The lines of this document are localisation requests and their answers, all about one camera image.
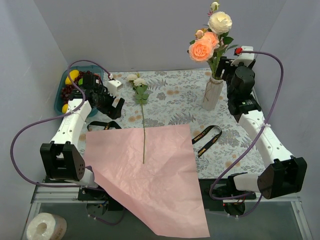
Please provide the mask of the purple pink wrapping paper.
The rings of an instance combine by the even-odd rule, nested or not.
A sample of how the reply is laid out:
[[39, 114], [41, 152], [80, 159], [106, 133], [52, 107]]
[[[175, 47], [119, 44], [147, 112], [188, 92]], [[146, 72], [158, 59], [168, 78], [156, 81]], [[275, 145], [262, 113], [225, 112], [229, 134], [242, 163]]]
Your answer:
[[86, 133], [95, 182], [156, 235], [210, 235], [187, 124]]

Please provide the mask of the pink rose flower stem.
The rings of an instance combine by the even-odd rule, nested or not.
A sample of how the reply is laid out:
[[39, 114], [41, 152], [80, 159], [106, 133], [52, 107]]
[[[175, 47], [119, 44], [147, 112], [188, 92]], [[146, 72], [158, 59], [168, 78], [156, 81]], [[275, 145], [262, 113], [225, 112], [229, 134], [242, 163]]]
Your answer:
[[219, 47], [215, 49], [216, 52], [216, 65], [219, 65], [219, 62], [221, 60], [221, 57], [224, 55], [224, 53], [227, 51], [228, 44], [225, 44], [224, 41], [221, 39], [219, 42]]

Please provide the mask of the orange rose flower stem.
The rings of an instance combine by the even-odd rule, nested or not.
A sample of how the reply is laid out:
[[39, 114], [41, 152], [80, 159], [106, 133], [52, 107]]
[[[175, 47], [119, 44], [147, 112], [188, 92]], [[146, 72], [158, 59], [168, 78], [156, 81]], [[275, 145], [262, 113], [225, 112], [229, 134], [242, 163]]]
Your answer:
[[191, 60], [199, 63], [207, 62], [211, 70], [212, 77], [217, 70], [216, 49], [220, 46], [219, 37], [208, 28], [198, 29], [195, 32], [195, 40], [192, 40], [187, 50]]

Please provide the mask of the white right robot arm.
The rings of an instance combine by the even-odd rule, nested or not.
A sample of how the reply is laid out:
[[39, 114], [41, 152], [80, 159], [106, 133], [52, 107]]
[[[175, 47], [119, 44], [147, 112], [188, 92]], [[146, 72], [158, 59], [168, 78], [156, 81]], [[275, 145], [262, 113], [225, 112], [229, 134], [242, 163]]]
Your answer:
[[254, 64], [254, 59], [241, 56], [235, 60], [222, 57], [215, 74], [226, 82], [230, 114], [255, 142], [265, 166], [261, 174], [230, 175], [223, 190], [232, 199], [248, 192], [261, 193], [265, 199], [298, 193], [307, 171], [305, 159], [294, 157], [267, 125], [262, 109], [252, 95]]

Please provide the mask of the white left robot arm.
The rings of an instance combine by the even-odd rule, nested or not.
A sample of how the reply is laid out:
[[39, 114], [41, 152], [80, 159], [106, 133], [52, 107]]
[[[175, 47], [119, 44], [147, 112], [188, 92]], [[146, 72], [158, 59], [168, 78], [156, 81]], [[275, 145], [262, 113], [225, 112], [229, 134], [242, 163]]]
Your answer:
[[67, 103], [68, 116], [62, 122], [50, 143], [43, 143], [40, 155], [47, 177], [89, 187], [89, 194], [95, 200], [106, 196], [106, 187], [95, 182], [92, 170], [86, 168], [85, 161], [78, 151], [78, 142], [83, 125], [92, 108], [98, 109], [112, 120], [121, 117], [125, 100], [120, 98], [116, 106], [113, 102], [123, 84], [111, 80], [107, 86], [91, 87], [84, 91], [74, 89]]

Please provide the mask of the white rose flower stem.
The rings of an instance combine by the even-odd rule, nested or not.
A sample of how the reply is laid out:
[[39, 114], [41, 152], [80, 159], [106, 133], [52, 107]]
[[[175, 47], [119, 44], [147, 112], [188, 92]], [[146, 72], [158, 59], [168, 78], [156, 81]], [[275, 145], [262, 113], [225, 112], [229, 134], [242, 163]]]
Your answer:
[[219, 7], [220, 3], [218, 0], [214, 1], [210, 5], [207, 26], [209, 31], [218, 35], [219, 42], [223, 40], [224, 44], [228, 44], [226, 50], [227, 52], [229, 49], [235, 48], [237, 46], [232, 45], [234, 39], [231, 36], [229, 36], [229, 31], [232, 28], [233, 21], [227, 13], [225, 13], [224, 11], [220, 11]]

